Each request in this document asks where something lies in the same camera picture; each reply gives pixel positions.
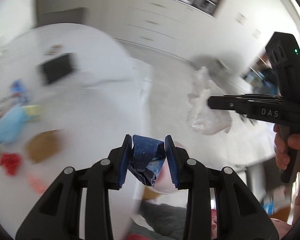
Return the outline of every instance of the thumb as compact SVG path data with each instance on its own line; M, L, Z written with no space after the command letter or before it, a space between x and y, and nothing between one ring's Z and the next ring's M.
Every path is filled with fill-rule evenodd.
M288 138L288 146L290 148L300 150L300 133L290 135Z

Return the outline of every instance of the white table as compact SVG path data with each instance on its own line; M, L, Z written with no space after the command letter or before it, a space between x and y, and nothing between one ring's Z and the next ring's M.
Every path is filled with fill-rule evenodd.
M61 53L76 53L79 71L71 88L44 87L37 66L56 57L44 53L51 45L62 44ZM140 134L141 114L138 90L131 59L119 43L94 28L76 24L40 27L18 37L0 58L0 98L7 96L9 85L22 79L33 103L43 104L40 122L27 123L20 139L4 147L23 156L15 177L0 167L0 223L15 236L18 227L40 198L27 183L33 173L49 185L66 166L76 170L91 167L120 147L126 134ZM89 89L79 88L96 84ZM34 135L62 129L64 149L39 164L27 159L24 145ZM136 179L128 172L120 191L110 192L110 210L114 238L120 239L136 208ZM84 228L81 223L81 234Z

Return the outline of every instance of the white plastic bag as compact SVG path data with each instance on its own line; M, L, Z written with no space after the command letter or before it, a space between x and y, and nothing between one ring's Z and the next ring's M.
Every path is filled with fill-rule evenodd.
M221 96L224 92L210 78L208 69L202 67L194 74L193 92L188 95L192 105L188 122L192 129L203 135L214 135L220 131L229 132L232 124L226 110L212 110L207 105L210 96Z

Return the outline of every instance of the cabinet handle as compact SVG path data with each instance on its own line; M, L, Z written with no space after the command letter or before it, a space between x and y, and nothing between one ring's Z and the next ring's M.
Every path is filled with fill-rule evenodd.
M145 40L147 40L147 41L154 41L153 39L150 39L150 38L147 38L147 37L142 37L142 36L140 36L140 38L145 39Z
M151 4L152 4L152 5L155 5L155 6L158 6L158 7L166 8L165 6L163 6L163 5L161 5L161 4L158 4L158 3L152 2Z
M156 22L152 22L152 21L148 21L146 20L147 23L151 23L151 24L155 24L155 25L160 25L159 23L156 23Z

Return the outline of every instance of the gray pants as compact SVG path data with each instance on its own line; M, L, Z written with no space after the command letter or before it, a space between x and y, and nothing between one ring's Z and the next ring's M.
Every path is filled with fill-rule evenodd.
M186 208L173 207L167 204L156 205L142 201L140 214L154 231L133 222L129 234L138 234L151 240L181 240L185 225Z

